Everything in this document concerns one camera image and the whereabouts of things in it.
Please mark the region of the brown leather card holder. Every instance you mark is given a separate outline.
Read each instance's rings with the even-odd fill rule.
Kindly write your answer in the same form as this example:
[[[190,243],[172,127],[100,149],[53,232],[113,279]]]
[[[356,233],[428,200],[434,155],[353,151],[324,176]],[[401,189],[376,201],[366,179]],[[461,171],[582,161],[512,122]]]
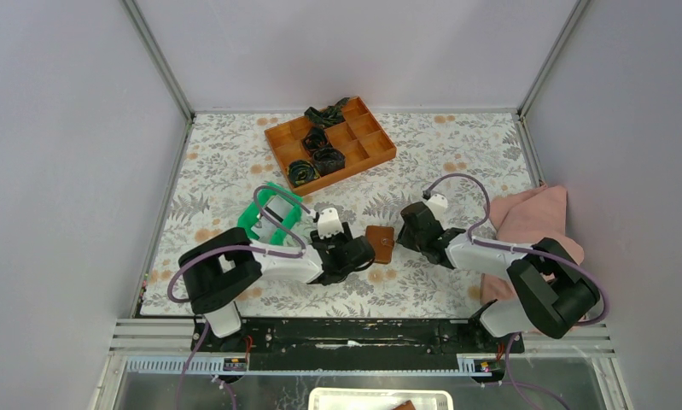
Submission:
[[[390,264],[395,245],[394,228],[392,226],[368,225],[365,229],[371,247],[375,252],[375,263]]]

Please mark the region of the green plastic card box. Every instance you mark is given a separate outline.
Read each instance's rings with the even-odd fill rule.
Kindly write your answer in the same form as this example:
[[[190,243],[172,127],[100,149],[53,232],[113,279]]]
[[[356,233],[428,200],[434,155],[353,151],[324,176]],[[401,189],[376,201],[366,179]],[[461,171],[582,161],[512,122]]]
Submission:
[[[236,226],[243,228],[251,239],[283,245],[288,233],[280,226],[293,229],[303,214],[301,204],[300,196],[269,182],[241,213]]]

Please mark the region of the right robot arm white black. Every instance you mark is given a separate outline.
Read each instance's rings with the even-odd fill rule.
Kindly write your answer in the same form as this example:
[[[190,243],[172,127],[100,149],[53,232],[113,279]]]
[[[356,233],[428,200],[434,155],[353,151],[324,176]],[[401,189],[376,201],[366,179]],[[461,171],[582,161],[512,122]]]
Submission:
[[[601,301],[601,290],[558,241],[545,237],[518,245],[445,228],[439,217],[446,207],[443,196],[433,195],[403,208],[397,243],[434,265],[490,274],[512,285],[514,297],[493,299],[469,318],[468,339],[476,350],[488,352],[516,332],[560,339]]]

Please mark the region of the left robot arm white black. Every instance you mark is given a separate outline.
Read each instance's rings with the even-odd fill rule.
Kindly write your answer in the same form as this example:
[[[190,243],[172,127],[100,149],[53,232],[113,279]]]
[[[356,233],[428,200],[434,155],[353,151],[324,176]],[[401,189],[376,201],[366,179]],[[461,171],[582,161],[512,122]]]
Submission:
[[[243,339],[236,298],[261,279],[330,285],[344,281],[375,261],[369,239],[354,237],[335,208],[309,215],[316,223],[311,242],[300,247],[261,243],[236,227],[181,256],[192,313],[209,324],[211,340],[224,351],[238,348]]]

